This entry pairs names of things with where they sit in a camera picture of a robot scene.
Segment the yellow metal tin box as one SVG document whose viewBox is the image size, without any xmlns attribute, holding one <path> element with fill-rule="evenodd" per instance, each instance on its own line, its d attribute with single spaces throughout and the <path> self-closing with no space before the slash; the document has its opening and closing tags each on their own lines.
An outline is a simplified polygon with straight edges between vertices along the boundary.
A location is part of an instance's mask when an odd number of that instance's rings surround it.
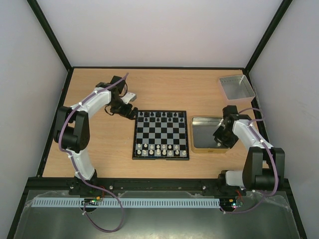
<svg viewBox="0 0 319 239">
<path fill-rule="evenodd" d="M 190 122 L 191 150 L 194 153 L 226 153 L 228 148 L 217 146 L 214 132 L 222 125 L 222 117 L 195 116 Z"/>
</svg>

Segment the black white chess board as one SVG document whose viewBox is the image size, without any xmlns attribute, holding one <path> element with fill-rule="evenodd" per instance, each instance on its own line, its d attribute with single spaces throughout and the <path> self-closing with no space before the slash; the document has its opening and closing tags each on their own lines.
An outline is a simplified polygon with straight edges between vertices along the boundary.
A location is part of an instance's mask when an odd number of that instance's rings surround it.
<svg viewBox="0 0 319 239">
<path fill-rule="evenodd" d="M 157 145 L 160 145 L 161 155 L 156 155 Z M 166 155 L 162 155 L 162 145 L 166 145 Z M 175 145 L 178 146 L 179 156 L 174 155 Z M 141 150 L 141 155 L 137 155 L 137 150 Z M 154 151 L 153 155 L 149 155 L 150 150 Z M 169 150 L 172 151 L 172 156 L 168 155 Z M 183 150 L 186 150 L 185 156 L 182 155 Z M 189 160 L 186 111 L 139 110 L 135 119 L 132 159 Z"/>
</svg>

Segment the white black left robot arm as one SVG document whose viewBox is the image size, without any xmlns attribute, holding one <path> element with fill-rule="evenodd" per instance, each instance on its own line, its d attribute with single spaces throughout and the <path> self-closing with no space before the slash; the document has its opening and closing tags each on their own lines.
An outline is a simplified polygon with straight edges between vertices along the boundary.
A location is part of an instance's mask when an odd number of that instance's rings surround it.
<svg viewBox="0 0 319 239">
<path fill-rule="evenodd" d="M 89 119 L 103 107 L 110 107 L 110 115 L 120 115 L 134 120 L 137 108 L 130 102 L 136 94 L 127 92 L 126 80 L 116 77 L 110 83 L 100 82 L 82 101 L 57 110 L 54 141 L 59 150 L 68 154 L 75 170 L 75 177 L 89 181 L 96 170 L 89 158 L 87 146 L 90 140 Z"/>
</svg>

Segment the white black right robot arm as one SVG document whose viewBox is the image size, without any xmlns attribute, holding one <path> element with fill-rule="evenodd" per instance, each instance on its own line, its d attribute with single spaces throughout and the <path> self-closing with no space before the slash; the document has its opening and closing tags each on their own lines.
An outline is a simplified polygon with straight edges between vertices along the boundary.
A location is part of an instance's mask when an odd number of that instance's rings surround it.
<svg viewBox="0 0 319 239">
<path fill-rule="evenodd" d="M 264 196 L 273 196 L 283 177 L 277 169 L 276 161 L 284 165 L 285 153 L 273 147 L 255 129 L 248 115 L 229 114 L 213 134 L 214 140 L 228 149 L 241 141 L 247 149 L 247 157 L 242 170 L 242 184 L 247 190 L 256 190 Z"/>
</svg>

